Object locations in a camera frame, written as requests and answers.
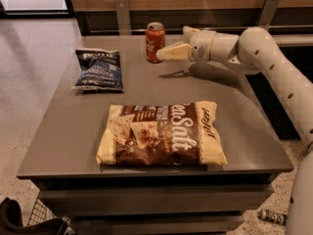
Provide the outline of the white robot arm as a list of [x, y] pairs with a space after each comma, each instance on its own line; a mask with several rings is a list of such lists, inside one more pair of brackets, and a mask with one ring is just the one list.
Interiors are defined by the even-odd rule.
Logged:
[[161, 60], [218, 62], [231, 70], [262, 72], [284, 107], [308, 154], [291, 190], [286, 235], [313, 233], [313, 84], [282, 53], [273, 36], [254, 26], [242, 34], [183, 28], [185, 41], [156, 51]]

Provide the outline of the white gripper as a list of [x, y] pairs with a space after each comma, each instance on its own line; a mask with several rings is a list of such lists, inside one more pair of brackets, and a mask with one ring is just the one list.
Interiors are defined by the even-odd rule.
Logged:
[[185, 25], [183, 27], [183, 41], [175, 42], [156, 51], [156, 57], [161, 61], [187, 60], [191, 56], [198, 61], [210, 60], [210, 49], [216, 31], [198, 30]]

